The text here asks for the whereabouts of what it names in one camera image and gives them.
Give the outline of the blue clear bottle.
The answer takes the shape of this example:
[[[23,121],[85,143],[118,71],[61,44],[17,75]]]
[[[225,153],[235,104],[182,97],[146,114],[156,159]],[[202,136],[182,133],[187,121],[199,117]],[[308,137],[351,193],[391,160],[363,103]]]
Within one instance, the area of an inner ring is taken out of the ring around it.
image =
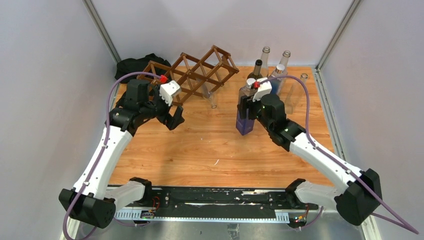
[[[237,116],[236,116],[236,129],[244,136],[250,133],[254,128],[254,120],[249,119],[249,108],[247,100],[256,93],[254,88],[254,78],[248,78],[246,84],[239,89],[238,103],[237,103]]]

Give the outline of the dark green wine bottle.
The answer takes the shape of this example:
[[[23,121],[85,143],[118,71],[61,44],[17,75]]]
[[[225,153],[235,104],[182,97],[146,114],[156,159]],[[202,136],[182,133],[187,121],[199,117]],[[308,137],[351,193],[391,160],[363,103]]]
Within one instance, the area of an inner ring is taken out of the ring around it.
[[[255,65],[253,68],[253,71],[251,73],[248,74],[247,79],[260,79],[262,78],[262,74],[261,74],[261,68],[263,65],[263,61],[261,59],[257,59],[255,61]]]

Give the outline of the blue clear bottle lettered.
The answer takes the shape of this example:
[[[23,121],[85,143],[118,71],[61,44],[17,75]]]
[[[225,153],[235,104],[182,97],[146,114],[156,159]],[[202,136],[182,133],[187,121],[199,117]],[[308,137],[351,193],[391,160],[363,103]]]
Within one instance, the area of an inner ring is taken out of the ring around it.
[[[278,64],[273,72],[268,76],[268,79],[271,79],[269,83],[271,84],[271,94],[279,95],[282,89],[282,86],[285,82],[285,76],[288,74],[286,66],[284,64]]]

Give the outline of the small clear bottle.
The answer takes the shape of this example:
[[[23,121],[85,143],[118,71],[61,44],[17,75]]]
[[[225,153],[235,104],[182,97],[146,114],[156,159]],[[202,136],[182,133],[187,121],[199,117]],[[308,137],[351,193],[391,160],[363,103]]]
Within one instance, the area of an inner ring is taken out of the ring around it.
[[[209,91],[208,89],[208,84],[205,82],[203,83],[202,87],[202,93],[203,93],[203,97],[208,100],[210,106],[212,109],[216,109],[217,108],[217,104],[214,98],[214,95],[212,92]]]
[[[297,105],[299,104],[302,97],[305,95],[305,91],[302,85],[294,80],[285,98],[285,113],[293,114]]]

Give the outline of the brown wooden wine rack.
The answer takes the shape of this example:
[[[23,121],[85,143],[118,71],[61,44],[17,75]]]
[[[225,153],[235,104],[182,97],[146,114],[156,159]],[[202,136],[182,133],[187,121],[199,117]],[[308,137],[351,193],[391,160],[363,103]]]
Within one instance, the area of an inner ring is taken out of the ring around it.
[[[192,96],[204,98],[203,83],[206,82],[209,91],[214,93],[237,74],[239,69],[229,52],[212,45],[202,58],[182,52],[171,67],[150,61],[144,71],[159,76],[159,71],[164,71],[164,76],[176,81],[182,91],[173,98],[173,104],[181,106]]]

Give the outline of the clear bottle with black label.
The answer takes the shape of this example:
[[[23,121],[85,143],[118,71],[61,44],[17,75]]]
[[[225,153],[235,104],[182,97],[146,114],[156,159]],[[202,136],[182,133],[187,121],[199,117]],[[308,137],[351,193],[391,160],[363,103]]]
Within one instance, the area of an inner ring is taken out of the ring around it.
[[[269,53],[270,53],[270,47],[264,46],[262,49],[260,60],[262,61],[260,74],[262,77],[268,77],[269,76],[269,67],[268,67],[268,59],[269,59]]]

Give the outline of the clear plain glass bottle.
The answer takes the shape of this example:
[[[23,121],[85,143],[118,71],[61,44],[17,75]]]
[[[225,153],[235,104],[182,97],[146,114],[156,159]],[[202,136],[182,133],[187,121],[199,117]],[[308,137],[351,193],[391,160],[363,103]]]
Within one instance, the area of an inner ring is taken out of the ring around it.
[[[282,57],[281,57],[281,59],[279,61],[279,64],[281,64],[285,68],[287,68],[290,57],[291,57],[291,52],[289,50],[285,50],[282,53]]]

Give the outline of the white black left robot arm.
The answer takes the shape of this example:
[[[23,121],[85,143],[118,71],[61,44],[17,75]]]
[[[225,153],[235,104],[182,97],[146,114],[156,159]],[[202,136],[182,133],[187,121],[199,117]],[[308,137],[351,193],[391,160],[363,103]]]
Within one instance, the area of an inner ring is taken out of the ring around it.
[[[104,229],[116,212],[130,203],[142,207],[152,203],[152,183],[147,179],[132,177],[118,188],[107,187],[119,158],[141,125],[157,119],[172,131],[185,121],[181,106],[174,115],[169,113],[181,91],[176,81],[165,78],[159,84],[143,79],[127,83],[126,91],[107,115],[100,143],[83,174],[72,189],[62,189],[59,194],[70,218]]]

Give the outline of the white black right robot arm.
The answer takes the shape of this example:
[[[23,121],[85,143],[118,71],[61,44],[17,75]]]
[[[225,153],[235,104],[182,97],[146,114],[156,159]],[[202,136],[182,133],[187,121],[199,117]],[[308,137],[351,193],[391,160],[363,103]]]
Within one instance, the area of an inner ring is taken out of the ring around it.
[[[284,103],[275,94],[266,94],[259,100],[241,96],[237,104],[241,119],[260,122],[273,143],[307,161],[333,184],[330,187],[298,178],[285,189],[286,204],[292,209],[306,204],[322,206],[336,210],[354,226],[361,225],[380,206],[379,174],[339,158],[311,137],[304,127],[287,118],[283,108]]]

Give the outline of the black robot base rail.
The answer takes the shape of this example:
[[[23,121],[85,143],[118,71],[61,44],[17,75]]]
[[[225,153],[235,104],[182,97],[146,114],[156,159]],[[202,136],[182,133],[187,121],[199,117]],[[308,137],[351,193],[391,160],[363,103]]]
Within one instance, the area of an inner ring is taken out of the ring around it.
[[[150,201],[132,202],[114,217],[135,222],[289,224],[318,210],[316,204],[295,203],[283,188],[155,186]]]

